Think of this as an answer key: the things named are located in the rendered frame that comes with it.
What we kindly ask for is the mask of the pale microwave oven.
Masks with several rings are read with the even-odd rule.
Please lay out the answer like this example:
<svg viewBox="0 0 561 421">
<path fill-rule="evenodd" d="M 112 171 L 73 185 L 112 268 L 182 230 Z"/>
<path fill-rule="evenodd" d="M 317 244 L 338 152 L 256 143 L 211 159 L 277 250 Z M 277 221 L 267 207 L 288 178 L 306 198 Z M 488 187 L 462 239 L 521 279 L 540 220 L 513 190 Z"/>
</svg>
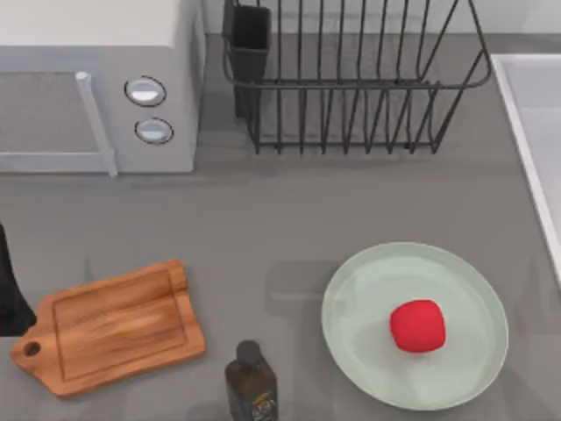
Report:
<svg viewBox="0 0 561 421">
<path fill-rule="evenodd" d="M 192 171 L 205 60 L 202 0 L 0 0 L 0 174 Z M 142 75 L 162 104 L 126 97 Z M 173 138 L 140 140 L 149 118 Z"/>
</svg>

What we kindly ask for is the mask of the large microwave knob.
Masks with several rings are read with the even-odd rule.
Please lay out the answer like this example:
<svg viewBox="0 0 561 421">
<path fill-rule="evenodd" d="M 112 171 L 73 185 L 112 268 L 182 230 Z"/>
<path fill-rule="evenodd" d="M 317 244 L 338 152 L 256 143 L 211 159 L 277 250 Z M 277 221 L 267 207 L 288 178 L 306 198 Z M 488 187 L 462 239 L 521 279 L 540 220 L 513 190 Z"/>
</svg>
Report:
<svg viewBox="0 0 561 421">
<path fill-rule="evenodd" d="M 167 97 L 165 86 L 147 75 L 127 81 L 124 85 L 124 93 L 132 103 L 140 107 L 156 107 Z"/>
</svg>

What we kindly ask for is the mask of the black cutlery holder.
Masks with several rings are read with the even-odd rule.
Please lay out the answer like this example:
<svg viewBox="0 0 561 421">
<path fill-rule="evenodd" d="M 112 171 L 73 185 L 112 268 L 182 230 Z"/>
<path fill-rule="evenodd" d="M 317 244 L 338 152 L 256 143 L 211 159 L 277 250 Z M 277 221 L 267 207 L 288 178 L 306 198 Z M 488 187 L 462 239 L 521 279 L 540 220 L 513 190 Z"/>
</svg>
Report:
<svg viewBox="0 0 561 421">
<path fill-rule="evenodd" d="M 271 10 L 261 5 L 224 0 L 223 37 L 231 65 L 232 87 L 237 118 L 247 118 L 247 101 L 260 94 L 245 85 L 262 83 L 272 35 Z"/>
</svg>

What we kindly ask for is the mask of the brown bottle with black cap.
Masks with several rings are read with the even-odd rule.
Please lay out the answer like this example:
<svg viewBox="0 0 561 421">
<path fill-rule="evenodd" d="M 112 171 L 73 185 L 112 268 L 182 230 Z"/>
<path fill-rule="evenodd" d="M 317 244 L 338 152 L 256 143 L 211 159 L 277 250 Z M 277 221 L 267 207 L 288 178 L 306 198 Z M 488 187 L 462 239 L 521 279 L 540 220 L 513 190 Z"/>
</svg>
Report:
<svg viewBox="0 0 561 421">
<path fill-rule="evenodd" d="M 279 421 L 277 376 L 256 341 L 238 343 L 224 376 L 233 421 Z"/>
</svg>

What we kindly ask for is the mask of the red apple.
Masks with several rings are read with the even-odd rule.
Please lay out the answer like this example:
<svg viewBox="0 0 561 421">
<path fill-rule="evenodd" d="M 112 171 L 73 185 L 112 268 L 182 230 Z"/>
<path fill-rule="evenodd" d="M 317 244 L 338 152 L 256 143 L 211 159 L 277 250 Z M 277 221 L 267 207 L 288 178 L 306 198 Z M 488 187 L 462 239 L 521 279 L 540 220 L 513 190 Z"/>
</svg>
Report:
<svg viewBox="0 0 561 421">
<path fill-rule="evenodd" d="M 429 353 L 446 341 L 444 315 L 429 299 L 412 300 L 396 307 L 389 316 L 389 331 L 396 346 L 407 353 Z"/>
</svg>

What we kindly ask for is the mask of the small microwave knob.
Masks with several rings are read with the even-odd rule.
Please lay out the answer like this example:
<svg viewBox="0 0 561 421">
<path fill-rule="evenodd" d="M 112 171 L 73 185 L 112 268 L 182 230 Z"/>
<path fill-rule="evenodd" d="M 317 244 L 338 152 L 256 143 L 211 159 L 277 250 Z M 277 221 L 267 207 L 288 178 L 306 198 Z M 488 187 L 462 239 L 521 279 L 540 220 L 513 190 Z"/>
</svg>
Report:
<svg viewBox="0 0 561 421">
<path fill-rule="evenodd" d="M 149 118 L 135 124 L 137 137 L 149 145 L 163 145 L 174 136 L 174 128 L 164 119 Z"/>
</svg>

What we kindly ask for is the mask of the wooden cutting board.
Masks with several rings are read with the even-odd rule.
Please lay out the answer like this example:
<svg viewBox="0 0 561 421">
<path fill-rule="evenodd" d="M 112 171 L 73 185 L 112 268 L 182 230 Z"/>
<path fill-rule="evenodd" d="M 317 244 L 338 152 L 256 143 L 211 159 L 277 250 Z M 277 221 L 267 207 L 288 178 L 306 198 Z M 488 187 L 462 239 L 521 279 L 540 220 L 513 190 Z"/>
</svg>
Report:
<svg viewBox="0 0 561 421">
<path fill-rule="evenodd" d="M 203 356 L 180 260 L 45 296 L 11 349 L 15 366 L 58 398 Z"/>
</svg>

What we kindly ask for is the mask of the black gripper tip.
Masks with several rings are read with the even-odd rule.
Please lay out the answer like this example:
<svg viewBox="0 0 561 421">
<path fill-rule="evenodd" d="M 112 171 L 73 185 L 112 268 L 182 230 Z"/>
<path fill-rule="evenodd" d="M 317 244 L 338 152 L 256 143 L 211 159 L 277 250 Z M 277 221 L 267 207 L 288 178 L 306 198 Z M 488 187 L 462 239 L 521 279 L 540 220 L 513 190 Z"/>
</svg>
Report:
<svg viewBox="0 0 561 421">
<path fill-rule="evenodd" d="M 4 226 L 0 223 L 0 338 L 21 337 L 36 323 L 36 315 L 14 275 Z"/>
</svg>

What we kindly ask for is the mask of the pale green plate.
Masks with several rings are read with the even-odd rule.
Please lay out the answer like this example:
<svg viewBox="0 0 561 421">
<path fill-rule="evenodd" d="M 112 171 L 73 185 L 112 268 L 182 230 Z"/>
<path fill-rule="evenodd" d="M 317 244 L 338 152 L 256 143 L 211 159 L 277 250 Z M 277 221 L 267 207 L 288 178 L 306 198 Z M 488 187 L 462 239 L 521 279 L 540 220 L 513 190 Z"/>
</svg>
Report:
<svg viewBox="0 0 561 421">
<path fill-rule="evenodd" d="M 408 353 L 390 314 L 416 299 L 436 303 L 446 340 Z M 508 354 L 502 301 L 469 262 L 442 248 L 390 242 L 364 249 L 330 278 L 321 307 L 323 337 L 344 375 L 369 396 L 405 410 L 447 410 L 483 393 Z"/>
</svg>

